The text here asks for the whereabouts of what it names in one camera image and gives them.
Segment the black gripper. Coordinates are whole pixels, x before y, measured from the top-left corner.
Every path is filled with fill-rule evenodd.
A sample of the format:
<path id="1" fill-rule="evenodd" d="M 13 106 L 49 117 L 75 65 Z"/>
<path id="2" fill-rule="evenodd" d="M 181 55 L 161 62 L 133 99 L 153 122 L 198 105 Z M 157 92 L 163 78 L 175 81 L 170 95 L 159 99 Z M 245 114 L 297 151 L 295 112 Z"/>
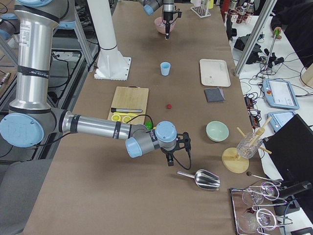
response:
<path id="1" fill-rule="evenodd" d="M 174 165 L 174 158 L 175 158 L 174 152 L 178 151 L 178 150 L 179 150 L 179 147 L 177 147 L 177 146 L 171 150 L 167 150 L 164 147 L 161 148 L 161 151 L 166 155 L 168 166 Z"/>
<path id="2" fill-rule="evenodd" d="M 165 23 L 165 39 L 169 39 L 171 22 L 173 21 L 173 11 L 163 11 L 162 12 L 162 20 Z"/>

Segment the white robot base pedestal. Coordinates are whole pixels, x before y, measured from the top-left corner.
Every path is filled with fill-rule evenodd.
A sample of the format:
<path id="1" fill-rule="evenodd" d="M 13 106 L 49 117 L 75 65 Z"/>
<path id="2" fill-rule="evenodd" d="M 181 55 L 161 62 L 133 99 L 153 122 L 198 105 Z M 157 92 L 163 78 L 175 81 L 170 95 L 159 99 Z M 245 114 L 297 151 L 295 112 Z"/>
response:
<path id="1" fill-rule="evenodd" d="M 100 53 L 97 61 L 96 79 L 126 81 L 131 66 L 131 58 L 124 57 L 118 50 L 109 2 L 102 3 L 103 12 L 97 32 Z"/>

